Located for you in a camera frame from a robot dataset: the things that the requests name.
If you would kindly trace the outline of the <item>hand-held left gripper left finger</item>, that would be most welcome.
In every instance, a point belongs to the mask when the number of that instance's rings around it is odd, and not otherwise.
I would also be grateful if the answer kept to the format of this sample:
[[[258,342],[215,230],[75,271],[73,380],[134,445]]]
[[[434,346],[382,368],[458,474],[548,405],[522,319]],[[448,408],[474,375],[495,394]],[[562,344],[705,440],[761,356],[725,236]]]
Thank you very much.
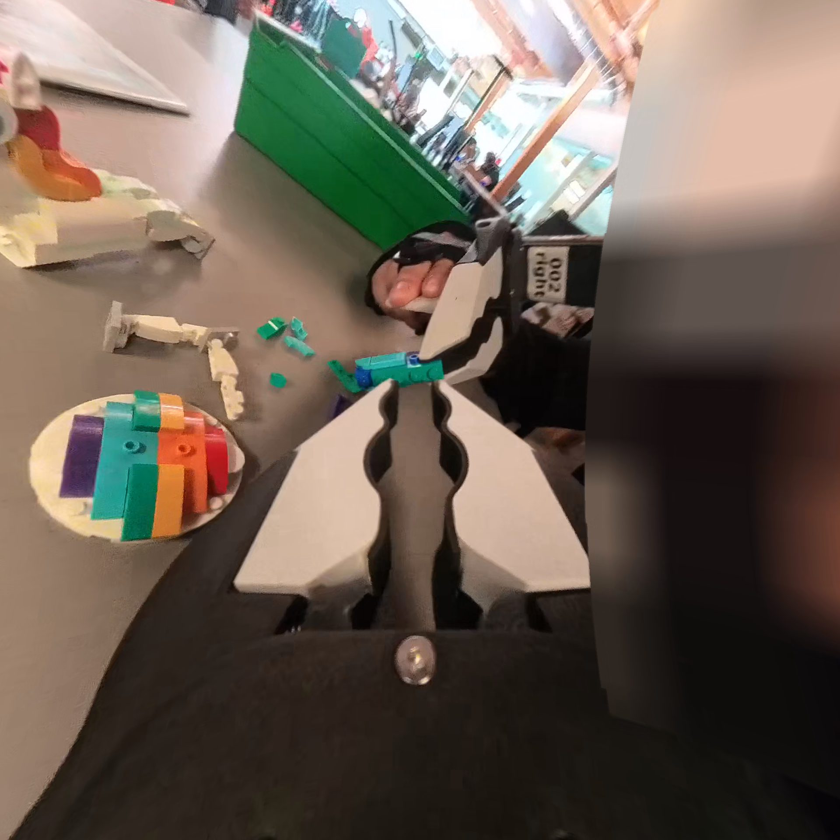
[[[376,386],[295,450],[234,578],[239,592],[380,594],[390,570],[377,487],[392,462],[399,387]]]

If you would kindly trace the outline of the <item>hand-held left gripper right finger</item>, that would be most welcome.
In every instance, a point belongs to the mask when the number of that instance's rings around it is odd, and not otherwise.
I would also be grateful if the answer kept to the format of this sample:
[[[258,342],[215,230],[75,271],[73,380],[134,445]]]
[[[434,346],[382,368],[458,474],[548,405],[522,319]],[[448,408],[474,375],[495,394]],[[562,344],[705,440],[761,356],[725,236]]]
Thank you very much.
[[[590,565],[532,449],[445,382],[439,463],[453,486],[434,558],[436,613],[488,613],[511,594],[581,592]]]

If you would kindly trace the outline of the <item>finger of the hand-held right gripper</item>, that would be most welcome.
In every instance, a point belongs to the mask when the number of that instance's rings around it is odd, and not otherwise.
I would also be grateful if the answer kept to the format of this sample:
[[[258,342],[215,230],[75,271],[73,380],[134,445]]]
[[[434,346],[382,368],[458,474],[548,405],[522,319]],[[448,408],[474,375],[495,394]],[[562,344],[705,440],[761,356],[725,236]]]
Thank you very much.
[[[457,264],[427,324],[419,357],[422,361],[466,363],[490,335],[496,318],[508,325],[508,286],[502,253],[485,264]]]
[[[448,385],[459,385],[484,376],[501,352],[504,339],[503,321],[501,318],[496,318],[490,330],[489,338],[479,346],[473,358],[458,369],[446,373],[445,382]]]

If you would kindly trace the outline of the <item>teal and blue lego assembly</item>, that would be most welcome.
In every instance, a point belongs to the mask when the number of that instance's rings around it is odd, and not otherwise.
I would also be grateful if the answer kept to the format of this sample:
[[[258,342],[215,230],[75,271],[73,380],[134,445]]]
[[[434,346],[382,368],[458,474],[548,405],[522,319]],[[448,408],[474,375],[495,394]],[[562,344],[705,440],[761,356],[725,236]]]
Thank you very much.
[[[353,369],[345,368],[338,360],[327,363],[329,370],[351,394],[361,394],[376,386],[394,381],[399,386],[426,382],[440,382],[445,378],[440,360],[423,361],[417,352],[396,352],[361,358]]]

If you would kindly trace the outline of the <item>rainbow lego disc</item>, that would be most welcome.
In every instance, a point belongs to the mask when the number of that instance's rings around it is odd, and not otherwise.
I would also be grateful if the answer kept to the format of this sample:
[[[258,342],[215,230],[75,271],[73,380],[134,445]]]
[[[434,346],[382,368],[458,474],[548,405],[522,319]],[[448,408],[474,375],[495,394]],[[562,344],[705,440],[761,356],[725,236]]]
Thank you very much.
[[[74,406],[37,436],[29,485],[41,508],[85,538],[185,536],[235,498],[245,453],[231,431],[178,395],[137,391]]]

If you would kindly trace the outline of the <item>person's right forearm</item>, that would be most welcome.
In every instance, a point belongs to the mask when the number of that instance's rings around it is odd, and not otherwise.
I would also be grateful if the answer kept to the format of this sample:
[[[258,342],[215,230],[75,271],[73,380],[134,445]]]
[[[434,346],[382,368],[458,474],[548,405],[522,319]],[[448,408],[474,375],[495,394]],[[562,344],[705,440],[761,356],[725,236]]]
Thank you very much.
[[[479,383],[521,438],[542,427],[583,433],[591,346],[522,321]]]

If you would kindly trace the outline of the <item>small white lego leg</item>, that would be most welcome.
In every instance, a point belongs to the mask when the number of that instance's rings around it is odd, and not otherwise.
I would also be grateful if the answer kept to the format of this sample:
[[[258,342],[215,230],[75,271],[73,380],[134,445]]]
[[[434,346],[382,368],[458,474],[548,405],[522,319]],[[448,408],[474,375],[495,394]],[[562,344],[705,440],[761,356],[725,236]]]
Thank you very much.
[[[218,386],[230,422],[245,413],[245,397],[238,387],[239,370],[231,353],[239,330],[178,322],[175,318],[131,314],[112,301],[103,326],[101,349],[112,354],[124,349],[132,337],[160,344],[189,344],[206,356],[209,374]]]

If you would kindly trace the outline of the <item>white lego unicorn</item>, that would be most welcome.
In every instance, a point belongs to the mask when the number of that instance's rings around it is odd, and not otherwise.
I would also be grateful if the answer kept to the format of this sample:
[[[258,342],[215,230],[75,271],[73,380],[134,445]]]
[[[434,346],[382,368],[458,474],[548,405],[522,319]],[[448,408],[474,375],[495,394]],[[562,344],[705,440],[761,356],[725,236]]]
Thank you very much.
[[[170,243],[206,255],[214,237],[179,206],[69,155],[32,61],[6,45],[1,57],[2,257],[29,269]]]

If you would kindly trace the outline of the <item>lego instruction booklet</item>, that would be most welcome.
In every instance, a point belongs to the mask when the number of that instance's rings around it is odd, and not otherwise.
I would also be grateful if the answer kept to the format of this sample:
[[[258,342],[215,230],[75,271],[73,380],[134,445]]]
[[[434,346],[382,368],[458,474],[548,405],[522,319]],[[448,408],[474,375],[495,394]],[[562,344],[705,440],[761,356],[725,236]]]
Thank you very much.
[[[1,41],[51,87],[190,114],[183,100],[62,3],[2,1]]]

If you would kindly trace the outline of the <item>green plastic bin stack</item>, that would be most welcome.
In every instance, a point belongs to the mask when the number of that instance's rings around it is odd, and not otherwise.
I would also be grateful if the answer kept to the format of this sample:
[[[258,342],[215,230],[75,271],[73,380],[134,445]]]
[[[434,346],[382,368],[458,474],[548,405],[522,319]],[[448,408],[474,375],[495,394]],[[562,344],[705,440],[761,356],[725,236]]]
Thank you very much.
[[[469,224],[459,191],[321,49],[258,13],[234,130],[381,248],[430,224]]]

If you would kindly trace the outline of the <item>green tote bag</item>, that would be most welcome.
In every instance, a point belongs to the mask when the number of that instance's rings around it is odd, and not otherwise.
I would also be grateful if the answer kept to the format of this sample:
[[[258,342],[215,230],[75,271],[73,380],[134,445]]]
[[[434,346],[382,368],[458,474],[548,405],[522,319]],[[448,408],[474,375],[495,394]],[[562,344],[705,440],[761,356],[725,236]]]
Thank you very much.
[[[358,75],[364,63],[367,47],[361,30],[346,17],[336,17],[327,24],[321,41],[322,56],[347,78]]]

